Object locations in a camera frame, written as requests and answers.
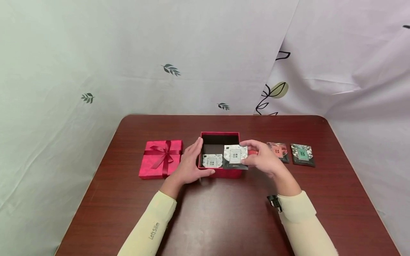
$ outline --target fabric backdrop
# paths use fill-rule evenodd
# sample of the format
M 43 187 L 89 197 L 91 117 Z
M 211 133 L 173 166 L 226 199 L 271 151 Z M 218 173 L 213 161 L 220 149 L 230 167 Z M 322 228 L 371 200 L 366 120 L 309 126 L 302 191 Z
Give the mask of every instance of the fabric backdrop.
M 131 113 L 327 118 L 410 255 L 409 13 L 408 0 L 0 0 L 2 255 L 53 255 Z

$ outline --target cream sleeve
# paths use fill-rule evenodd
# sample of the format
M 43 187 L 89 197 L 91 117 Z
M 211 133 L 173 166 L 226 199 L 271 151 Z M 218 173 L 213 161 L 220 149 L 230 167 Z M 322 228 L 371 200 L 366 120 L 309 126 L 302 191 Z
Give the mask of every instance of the cream sleeve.
M 158 191 L 120 249 L 118 256 L 155 256 L 177 202 Z
M 295 256 L 338 255 L 304 191 L 294 197 L 278 195 L 278 199 L 283 211 L 279 213 L 280 220 Z

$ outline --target brown table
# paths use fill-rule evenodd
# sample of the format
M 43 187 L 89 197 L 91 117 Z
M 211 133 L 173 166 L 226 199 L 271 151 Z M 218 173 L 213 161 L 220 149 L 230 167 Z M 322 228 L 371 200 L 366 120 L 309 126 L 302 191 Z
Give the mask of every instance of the brown table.
M 147 140 L 239 131 L 241 140 L 311 145 L 316 167 L 287 164 L 341 256 L 399 255 L 328 122 L 318 116 L 127 116 L 116 131 L 57 256 L 118 253 L 163 180 L 141 180 Z M 266 196 L 275 188 L 250 169 L 241 179 L 186 186 L 157 255 L 293 255 Z

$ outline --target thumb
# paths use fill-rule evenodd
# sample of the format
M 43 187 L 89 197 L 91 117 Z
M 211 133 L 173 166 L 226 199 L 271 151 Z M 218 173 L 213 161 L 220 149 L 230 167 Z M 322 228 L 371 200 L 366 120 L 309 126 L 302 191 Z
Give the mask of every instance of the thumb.
M 200 178 L 208 177 L 208 176 L 210 176 L 214 173 L 215 173 L 215 170 L 213 170 L 213 169 L 206 169 L 206 170 L 199 170 L 198 171 L 198 175 L 199 175 Z
M 248 158 L 242 159 L 241 163 L 244 165 L 256 166 L 256 158 L 257 158 L 257 155 L 252 154 L 252 155 L 249 155 Z

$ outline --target left hand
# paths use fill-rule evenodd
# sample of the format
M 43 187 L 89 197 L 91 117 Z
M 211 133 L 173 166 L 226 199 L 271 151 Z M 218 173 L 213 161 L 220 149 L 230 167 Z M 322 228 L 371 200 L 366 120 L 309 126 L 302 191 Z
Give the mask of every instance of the left hand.
M 187 147 L 181 157 L 181 162 L 177 169 L 168 178 L 165 179 L 160 191 L 167 196 L 177 199 L 178 193 L 182 186 L 192 183 L 201 177 L 208 177 L 215 173 L 215 170 L 200 170 L 195 165 L 195 161 L 201 152 L 203 139 L 198 138 L 194 144 Z
M 208 177 L 215 173 L 215 170 L 200 170 L 195 165 L 196 158 L 201 152 L 202 144 L 203 139 L 198 138 L 194 144 L 186 148 L 184 154 L 181 157 L 180 164 L 169 178 L 172 178 L 176 182 L 180 182 L 181 184 L 188 184 L 196 181 L 199 178 Z

